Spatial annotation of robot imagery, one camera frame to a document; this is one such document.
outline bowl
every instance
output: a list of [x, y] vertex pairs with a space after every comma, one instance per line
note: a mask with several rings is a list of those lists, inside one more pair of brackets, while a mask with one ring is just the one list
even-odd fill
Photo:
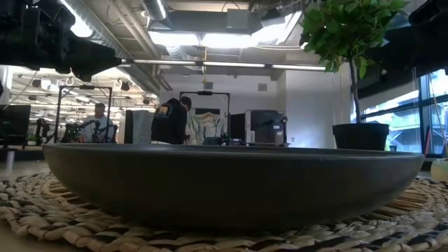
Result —
[[422, 154], [368, 150], [56, 144], [51, 171], [81, 199], [164, 228], [296, 228], [375, 210]]

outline woven rug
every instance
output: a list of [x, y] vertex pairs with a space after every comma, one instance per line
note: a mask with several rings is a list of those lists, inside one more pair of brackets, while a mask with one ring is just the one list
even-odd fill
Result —
[[0, 182], [0, 218], [17, 235], [101, 252], [432, 251], [448, 245], [448, 187], [416, 179], [391, 204], [350, 220], [257, 235], [155, 230], [80, 201], [52, 174]]

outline person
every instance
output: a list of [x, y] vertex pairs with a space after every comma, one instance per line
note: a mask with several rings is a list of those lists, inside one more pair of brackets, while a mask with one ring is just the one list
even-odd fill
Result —
[[181, 97], [180, 101], [173, 98], [159, 106], [151, 125], [151, 143], [183, 144], [186, 140], [187, 112], [191, 105], [190, 98]]
[[[83, 121], [83, 124], [86, 125], [83, 129], [83, 138], [84, 142], [86, 143], [93, 143], [94, 139], [92, 135], [95, 133], [95, 127], [96, 125], [94, 123], [89, 123], [92, 120], [96, 120], [99, 122], [99, 133], [97, 135], [97, 140], [99, 143], [105, 142], [105, 136], [106, 136], [106, 127], [107, 127], [107, 117], [104, 115], [104, 112], [106, 110], [106, 106], [103, 103], [97, 103], [95, 104], [95, 114], [90, 115], [86, 117]], [[109, 119], [109, 131], [107, 134], [107, 142], [111, 143], [112, 136], [113, 136], [113, 127], [110, 127], [112, 125], [112, 121]]]

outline black jacket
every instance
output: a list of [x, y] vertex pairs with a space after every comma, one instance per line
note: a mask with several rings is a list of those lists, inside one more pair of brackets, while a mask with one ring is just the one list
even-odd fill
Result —
[[151, 141], [162, 141], [168, 144], [183, 144], [187, 111], [177, 99], [170, 99], [162, 104], [154, 113], [151, 126]]

